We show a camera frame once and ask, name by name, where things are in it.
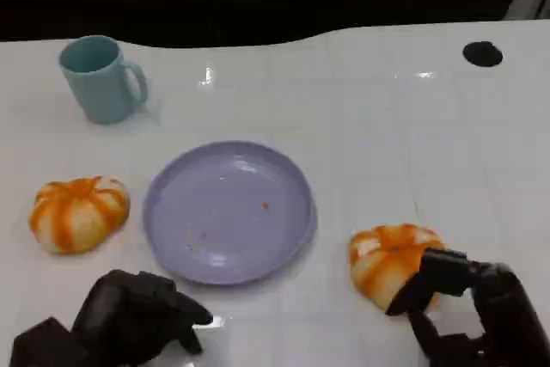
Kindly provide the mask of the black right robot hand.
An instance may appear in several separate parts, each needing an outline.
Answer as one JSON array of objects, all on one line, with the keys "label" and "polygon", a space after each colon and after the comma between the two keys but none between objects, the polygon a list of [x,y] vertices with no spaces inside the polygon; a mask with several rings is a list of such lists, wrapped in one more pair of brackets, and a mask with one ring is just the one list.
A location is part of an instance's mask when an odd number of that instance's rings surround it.
[{"label": "black right robot hand", "polygon": [[[441,335],[425,311],[437,293],[470,291],[484,328],[475,339]],[[461,252],[427,248],[387,315],[406,315],[432,366],[547,366],[549,338],[523,284],[506,265],[469,260]]]}]

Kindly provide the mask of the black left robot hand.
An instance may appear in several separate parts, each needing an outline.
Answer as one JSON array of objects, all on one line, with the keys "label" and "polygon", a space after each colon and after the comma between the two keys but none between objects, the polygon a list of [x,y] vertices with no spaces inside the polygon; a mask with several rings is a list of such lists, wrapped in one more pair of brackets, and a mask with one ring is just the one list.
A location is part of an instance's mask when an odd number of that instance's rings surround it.
[{"label": "black left robot hand", "polygon": [[139,366],[173,341],[191,355],[201,354],[193,327],[213,321],[172,279],[116,269],[94,283],[71,332],[100,366]]}]

